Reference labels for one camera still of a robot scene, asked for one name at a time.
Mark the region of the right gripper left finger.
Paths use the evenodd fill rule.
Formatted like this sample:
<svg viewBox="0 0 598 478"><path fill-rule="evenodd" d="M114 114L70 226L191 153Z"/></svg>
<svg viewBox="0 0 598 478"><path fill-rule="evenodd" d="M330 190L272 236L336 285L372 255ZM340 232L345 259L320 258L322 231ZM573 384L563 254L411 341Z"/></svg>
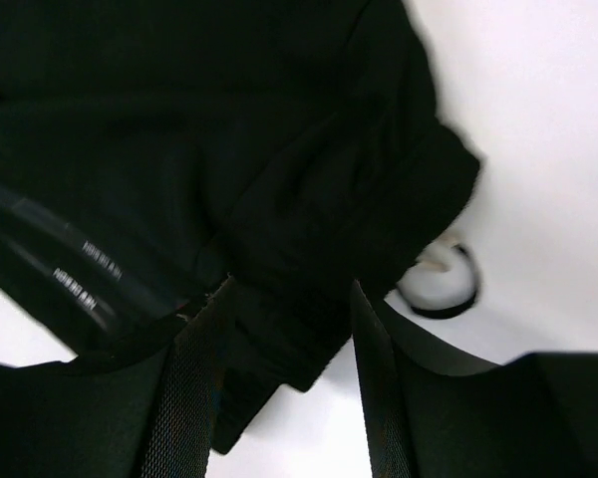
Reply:
<svg viewBox="0 0 598 478"><path fill-rule="evenodd" d="M105 350L0 364L0 477L202 477L233 279Z"/></svg>

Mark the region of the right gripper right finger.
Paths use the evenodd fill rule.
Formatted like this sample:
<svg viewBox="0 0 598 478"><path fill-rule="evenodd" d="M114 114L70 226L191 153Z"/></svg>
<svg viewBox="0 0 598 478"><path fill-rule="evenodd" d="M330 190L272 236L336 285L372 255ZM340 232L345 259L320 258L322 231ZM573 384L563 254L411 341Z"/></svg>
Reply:
<svg viewBox="0 0 598 478"><path fill-rule="evenodd" d="M351 291L376 477L598 477L598 353L496 364Z"/></svg>

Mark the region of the black shorts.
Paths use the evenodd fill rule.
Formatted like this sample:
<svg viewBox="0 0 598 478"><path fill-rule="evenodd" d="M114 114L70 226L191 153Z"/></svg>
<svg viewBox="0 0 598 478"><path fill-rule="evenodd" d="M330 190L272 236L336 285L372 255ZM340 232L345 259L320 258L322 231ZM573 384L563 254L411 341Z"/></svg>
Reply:
<svg viewBox="0 0 598 478"><path fill-rule="evenodd" d="M218 453L480 168L399 1L0 1L0 288L82 352L232 277Z"/></svg>

